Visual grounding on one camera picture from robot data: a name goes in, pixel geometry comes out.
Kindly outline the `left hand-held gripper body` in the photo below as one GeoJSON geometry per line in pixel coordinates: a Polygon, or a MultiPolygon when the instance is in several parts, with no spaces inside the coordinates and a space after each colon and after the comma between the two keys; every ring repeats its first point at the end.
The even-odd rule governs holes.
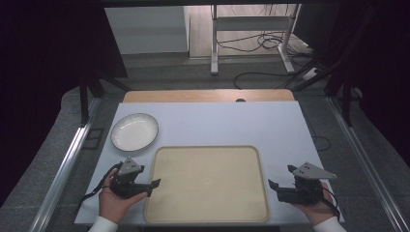
{"type": "Polygon", "coordinates": [[[110,190],[123,199],[129,199],[142,192],[151,195],[153,189],[150,184],[137,184],[135,182],[136,177],[142,173],[138,171],[139,166],[132,158],[126,158],[111,179],[110,190]]]}

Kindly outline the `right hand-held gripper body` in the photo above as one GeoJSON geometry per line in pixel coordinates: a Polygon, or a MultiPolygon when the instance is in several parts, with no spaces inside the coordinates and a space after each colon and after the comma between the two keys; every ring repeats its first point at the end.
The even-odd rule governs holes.
{"type": "Polygon", "coordinates": [[[312,205],[324,197],[322,180],[333,180],[337,175],[324,170],[314,164],[305,162],[293,173],[294,188],[281,188],[277,192],[280,202],[312,205]]]}

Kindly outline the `person's left hand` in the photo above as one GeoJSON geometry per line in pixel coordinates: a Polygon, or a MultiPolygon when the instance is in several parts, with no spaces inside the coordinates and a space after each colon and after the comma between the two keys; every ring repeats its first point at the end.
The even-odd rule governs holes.
{"type": "Polygon", "coordinates": [[[111,189],[112,178],[118,169],[114,168],[105,178],[99,194],[99,216],[114,223],[119,223],[126,215],[128,209],[148,196],[147,192],[139,193],[129,199],[117,196],[111,189]]]}

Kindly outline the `person's right hand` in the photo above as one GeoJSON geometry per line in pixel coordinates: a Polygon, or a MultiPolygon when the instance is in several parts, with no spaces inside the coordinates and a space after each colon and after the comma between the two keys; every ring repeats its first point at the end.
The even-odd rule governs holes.
{"type": "Polygon", "coordinates": [[[318,202],[310,206],[294,204],[294,207],[302,211],[313,226],[335,215],[333,210],[323,202],[318,202]]]}

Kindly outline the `white plate with dark rim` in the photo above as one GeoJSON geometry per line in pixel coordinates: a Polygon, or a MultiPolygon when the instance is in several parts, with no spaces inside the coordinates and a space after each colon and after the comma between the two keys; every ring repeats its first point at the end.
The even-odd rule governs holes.
{"type": "Polygon", "coordinates": [[[111,130],[112,144],[125,152],[148,147],[159,134],[157,120],[145,113],[134,113],[119,120],[111,130]]]}

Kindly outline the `beige tray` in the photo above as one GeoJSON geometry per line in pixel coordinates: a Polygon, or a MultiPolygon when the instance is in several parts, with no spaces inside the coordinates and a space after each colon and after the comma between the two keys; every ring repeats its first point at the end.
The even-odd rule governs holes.
{"type": "Polygon", "coordinates": [[[151,223],[257,223],[270,216],[260,158],[252,146],[162,147],[153,162],[151,223]]]}

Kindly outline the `black floor grate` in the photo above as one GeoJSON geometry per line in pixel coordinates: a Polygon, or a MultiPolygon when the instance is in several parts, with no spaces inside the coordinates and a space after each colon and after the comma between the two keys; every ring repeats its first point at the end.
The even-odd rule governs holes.
{"type": "Polygon", "coordinates": [[[103,129],[90,129],[82,145],[83,150],[97,150],[103,139],[103,129]]]}

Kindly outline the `black stand leg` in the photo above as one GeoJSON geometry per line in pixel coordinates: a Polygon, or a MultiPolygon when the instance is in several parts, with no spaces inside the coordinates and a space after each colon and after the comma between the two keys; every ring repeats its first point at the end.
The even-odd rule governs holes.
{"type": "Polygon", "coordinates": [[[339,90],[342,91],[341,116],[348,127],[352,126],[350,120],[351,87],[352,83],[349,77],[344,74],[333,74],[324,89],[327,96],[335,96],[339,90]]]}
{"type": "MultiPolygon", "coordinates": [[[[109,84],[123,90],[124,92],[129,92],[132,88],[115,78],[103,77],[102,80],[108,82],[109,84]]],[[[101,98],[104,95],[104,88],[101,84],[99,78],[85,77],[82,76],[79,79],[79,93],[80,93],[80,112],[81,112],[81,122],[80,126],[84,128],[91,119],[91,113],[88,103],[88,92],[95,98],[101,98]]]]}

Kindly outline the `white power strip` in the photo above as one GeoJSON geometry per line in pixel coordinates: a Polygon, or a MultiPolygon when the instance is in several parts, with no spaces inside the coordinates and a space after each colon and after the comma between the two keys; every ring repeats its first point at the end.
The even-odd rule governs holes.
{"type": "Polygon", "coordinates": [[[311,78],[313,78],[315,75],[319,74],[320,70],[317,68],[312,68],[310,71],[308,71],[304,76],[303,76],[303,80],[307,81],[310,80],[311,78]]]}

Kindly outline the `dark curtain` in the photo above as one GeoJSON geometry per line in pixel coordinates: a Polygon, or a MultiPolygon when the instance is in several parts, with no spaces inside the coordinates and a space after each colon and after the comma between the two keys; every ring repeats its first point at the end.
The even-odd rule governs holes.
{"type": "Polygon", "coordinates": [[[294,34],[322,53],[323,62],[334,62],[373,5],[377,12],[349,60],[353,85],[367,118],[410,161],[410,0],[305,4],[294,34]]]}

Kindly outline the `white cabinet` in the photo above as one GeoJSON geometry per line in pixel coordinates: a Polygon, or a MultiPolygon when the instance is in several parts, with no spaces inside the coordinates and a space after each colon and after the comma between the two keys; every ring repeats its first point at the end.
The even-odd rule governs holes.
{"type": "Polygon", "coordinates": [[[121,54],[189,50],[184,7],[129,7],[104,10],[121,54]]]}

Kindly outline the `aluminium rail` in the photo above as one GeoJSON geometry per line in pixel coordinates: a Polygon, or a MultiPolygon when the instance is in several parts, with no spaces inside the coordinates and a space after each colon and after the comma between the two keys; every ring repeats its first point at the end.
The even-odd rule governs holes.
{"type": "Polygon", "coordinates": [[[87,107],[89,112],[88,119],[85,121],[84,125],[80,126],[76,130],[66,155],[61,162],[61,165],[44,197],[44,201],[40,206],[40,209],[34,217],[28,232],[45,232],[55,211],[57,203],[63,193],[65,185],[69,180],[76,159],[79,156],[80,149],[94,122],[100,103],[100,99],[93,98],[87,107]]]}
{"type": "Polygon", "coordinates": [[[332,109],[333,114],[335,115],[337,122],[342,132],[344,133],[344,136],[346,137],[346,140],[353,150],[358,163],[363,169],[366,178],[368,179],[369,184],[373,189],[373,192],[378,198],[395,232],[410,232],[410,223],[407,222],[404,218],[404,214],[399,209],[399,206],[395,202],[392,194],[388,190],[387,186],[383,183],[380,175],[377,173],[357,134],[354,132],[353,128],[350,127],[343,119],[341,115],[341,107],[333,98],[326,97],[326,101],[332,109]]]}

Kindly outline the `white metal desk frame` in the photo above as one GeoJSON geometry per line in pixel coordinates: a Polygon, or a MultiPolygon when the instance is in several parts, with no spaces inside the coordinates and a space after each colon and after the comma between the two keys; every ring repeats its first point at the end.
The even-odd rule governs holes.
{"type": "Polygon", "coordinates": [[[294,73],[295,70],[288,56],[287,47],[299,8],[300,5],[296,4],[290,15],[281,16],[218,16],[218,6],[212,5],[211,74],[219,73],[217,34],[225,31],[283,32],[283,38],[278,44],[278,53],[286,71],[294,73]]]}

